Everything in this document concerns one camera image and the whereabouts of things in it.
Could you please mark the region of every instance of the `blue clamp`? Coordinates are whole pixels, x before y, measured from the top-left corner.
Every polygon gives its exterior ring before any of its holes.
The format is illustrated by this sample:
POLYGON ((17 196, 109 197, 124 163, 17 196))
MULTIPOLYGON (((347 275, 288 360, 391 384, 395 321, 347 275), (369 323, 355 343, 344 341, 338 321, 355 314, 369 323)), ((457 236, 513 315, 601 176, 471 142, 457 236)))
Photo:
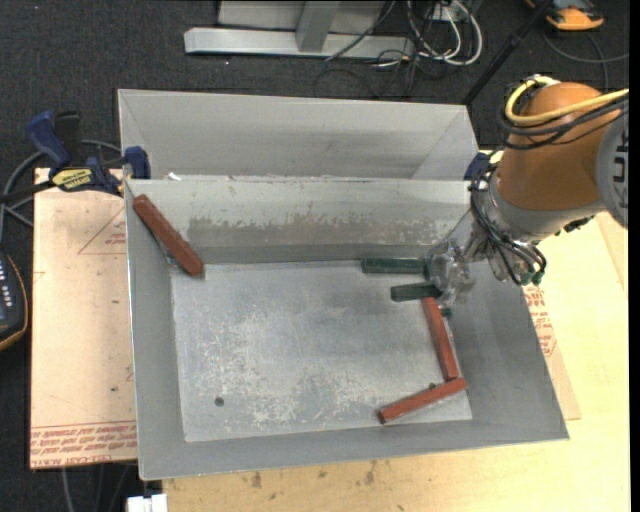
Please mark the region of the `blue clamp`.
MULTIPOLYGON (((53 166, 49 171, 49 180, 61 190, 95 190, 121 195, 122 181, 103 169, 96 157, 89 157, 82 167, 69 166, 72 155, 54 130, 52 112, 46 111, 35 116, 27 125, 27 135, 39 151, 51 158, 53 166)), ((124 161, 131 165, 135 178, 151 177, 147 155, 141 147, 127 148, 124 161)))
POLYGON ((473 157, 464 173, 463 180, 472 180, 475 176, 484 174, 491 165, 491 158, 486 153, 479 152, 473 157))

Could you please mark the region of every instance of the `wooden stick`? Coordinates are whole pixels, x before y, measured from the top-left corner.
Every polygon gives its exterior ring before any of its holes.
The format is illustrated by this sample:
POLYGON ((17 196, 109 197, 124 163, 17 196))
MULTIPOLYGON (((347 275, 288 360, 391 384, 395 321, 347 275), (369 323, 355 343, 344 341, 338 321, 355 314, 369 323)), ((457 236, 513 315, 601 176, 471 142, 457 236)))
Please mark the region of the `wooden stick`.
POLYGON ((453 347, 449 340, 449 333, 444 325, 444 318, 438 307, 438 303, 433 297, 422 299, 422 309, 427 317, 429 332, 433 340, 433 346, 438 354, 438 362, 442 370, 445 381, 450 381, 460 377, 460 369, 453 353, 453 347))
POLYGON ((420 391, 415 395, 408 396, 398 402, 383 407, 378 412, 378 417, 382 424, 388 423, 404 416, 405 414, 409 414, 410 412, 414 412, 422 407, 426 407, 429 404, 437 402, 438 400, 442 400, 443 398, 447 398, 455 393, 459 393, 466 389, 466 387, 467 381, 462 377, 450 380, 444 384, 420 391))
POLYGON ((202 273, 202 260, 145 194, 133 200, 133 209, 188 274, 197 276, 202 273))

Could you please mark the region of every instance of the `yellow label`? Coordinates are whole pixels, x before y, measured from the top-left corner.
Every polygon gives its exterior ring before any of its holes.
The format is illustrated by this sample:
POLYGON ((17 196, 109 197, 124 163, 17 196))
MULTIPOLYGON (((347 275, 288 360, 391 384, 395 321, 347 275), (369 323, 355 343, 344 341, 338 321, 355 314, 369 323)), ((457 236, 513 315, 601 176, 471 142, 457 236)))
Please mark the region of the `yellow label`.
POLYGON ((91 174, 93 174, 91 169, 63 169, 51 181, 59 187, 71 189, 91 183, 91 174))

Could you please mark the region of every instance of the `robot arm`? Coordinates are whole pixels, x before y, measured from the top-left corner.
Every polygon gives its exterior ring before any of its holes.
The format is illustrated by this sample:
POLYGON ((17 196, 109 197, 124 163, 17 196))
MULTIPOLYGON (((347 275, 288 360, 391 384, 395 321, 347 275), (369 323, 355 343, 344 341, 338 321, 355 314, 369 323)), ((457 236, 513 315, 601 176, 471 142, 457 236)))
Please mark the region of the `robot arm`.
POLYGON ((441 306, 471 288, 472 261, 486 258, 501 281, 539 284, 544 238, 601 211, 627 226, 628 98, 537 76, 514 91, 499 119, 509 134, 502 156, 472 176, 466 242, 446 240, 428 258, 441 306))

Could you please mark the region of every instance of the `orange object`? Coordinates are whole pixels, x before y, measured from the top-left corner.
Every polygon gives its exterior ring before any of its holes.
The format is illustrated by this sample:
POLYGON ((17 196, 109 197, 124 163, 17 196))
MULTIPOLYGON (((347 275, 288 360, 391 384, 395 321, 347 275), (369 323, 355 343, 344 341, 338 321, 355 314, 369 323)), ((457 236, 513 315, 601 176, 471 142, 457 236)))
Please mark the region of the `orange object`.
MULTIPOLYGON (((537 7, 535 0, 525 0, 529 7, 537 7)), ((577 32, 593 30, 604 23, 604 16, 587 0, 574 2, 567 7, 552 7, 546 19, 557 30, 577 32)))
MULTIPOLYGON (((522 115, 536 115, 600 96, 596 89, 561 82, 540 89, 524 106, 522 115)), ((573 121, 593 108, 577 110, 545 127, 573 121)), ((600 140, 618 111, 576 126, 554 144, 527 151, 506 148, 496 171, 500 196, 510 205, 534 211, 582 208, 600 199, 595 166, 600 140)), ((546 136, 510 135, 512 144, 530 144, 546 136)))
POLYGON ((133 209, 188 274, 196 276, 202 273, 202 260, 145 194, 133 200, 133 209))
POLYGON ((420 391, 415 395, 403 398, 398 402, 383 407, 378 412, 378 417, 381 423, 388 423, 392 420, 398 419, 405 414, 409 414, 421 407, 426 407, 429 404, 447 398, 463 391, 467 388, 467 381, 462 377, 454 380, 439 384, 438 386, 431 387, 425 391, 420 391))
POLYGON ((449 333, 444 325, 444 318, 442 318, 438 303, 433 297, 424 298, 422 299, 422 309, 427 318, 431 339, 438 354, 442 376, 445 382, 457 379, 460 377, 460 369, 458 368, 453 347, 449 341, 449 333))

